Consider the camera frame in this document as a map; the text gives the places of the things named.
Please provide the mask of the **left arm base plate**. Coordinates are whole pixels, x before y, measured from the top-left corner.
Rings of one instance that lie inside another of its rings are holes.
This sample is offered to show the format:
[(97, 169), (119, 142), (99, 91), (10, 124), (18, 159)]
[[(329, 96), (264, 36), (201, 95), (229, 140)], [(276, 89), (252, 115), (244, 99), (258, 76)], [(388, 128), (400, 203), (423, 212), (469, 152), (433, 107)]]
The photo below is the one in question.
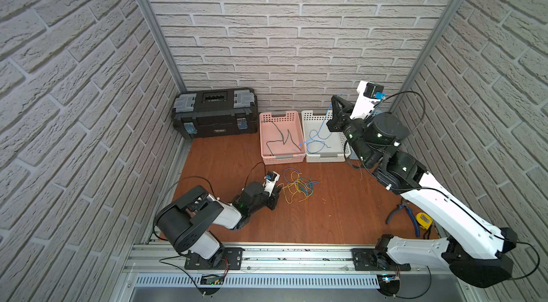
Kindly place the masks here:
[(198, 253), (191, 252), (186, 255), (186, 270), (234, 270), (241, 269), (244, 249), (241, 247), (222, 246), (210, 259), (204, 259)]

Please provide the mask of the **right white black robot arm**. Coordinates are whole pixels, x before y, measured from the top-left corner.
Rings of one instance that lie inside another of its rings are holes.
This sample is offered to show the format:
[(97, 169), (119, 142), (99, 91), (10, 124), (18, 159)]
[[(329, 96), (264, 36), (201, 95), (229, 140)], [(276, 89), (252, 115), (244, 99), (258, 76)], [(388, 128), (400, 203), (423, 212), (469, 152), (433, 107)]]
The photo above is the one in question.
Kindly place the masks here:
[(332, 96), (328, 129), (344, 134), (361, 166), (382, 186), (422, 209), (448, 233), (438, 240), (385, 234), (371, 262), (380, 269), (405, 264), (449, 269), (478, 288), (512, 279), (514, 263), (508, 252), (517, 245), (516, 233), (485, 221), (454, 197), (425, 165), (400, 150), (407, 127), (392, 114), (365, 111), (366, 103), (376, 105), (364, 96), (354, 104)]

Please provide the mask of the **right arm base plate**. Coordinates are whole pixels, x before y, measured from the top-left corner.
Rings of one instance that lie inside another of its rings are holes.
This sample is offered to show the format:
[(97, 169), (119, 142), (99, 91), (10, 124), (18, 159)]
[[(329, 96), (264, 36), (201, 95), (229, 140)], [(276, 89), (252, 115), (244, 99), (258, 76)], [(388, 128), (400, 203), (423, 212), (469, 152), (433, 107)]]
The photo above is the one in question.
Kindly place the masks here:
[(395, 263), (386, 253), (373, 248), (351, 249), (356, 271), (410, 271), (409, 264)]

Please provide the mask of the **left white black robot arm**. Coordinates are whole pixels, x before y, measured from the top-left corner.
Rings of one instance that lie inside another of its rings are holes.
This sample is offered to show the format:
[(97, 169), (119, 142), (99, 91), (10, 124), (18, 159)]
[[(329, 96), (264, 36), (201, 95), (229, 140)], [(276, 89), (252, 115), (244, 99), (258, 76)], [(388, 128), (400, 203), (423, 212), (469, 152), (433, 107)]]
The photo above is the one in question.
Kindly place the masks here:
[(277, 185), (279, 179), (278, 173), (267, 172), (263, 183), (249, 183), (229, 204), (221, 202), (202, 186), (195, 186), (161, 209), (155, 216), (154, 226), (177, 253), (190, 251), (213, 268), (224, 258), (224, 246), (209, 228), (218, 225), (237, 231), (262, 208), (273, 211), (281, 191)]

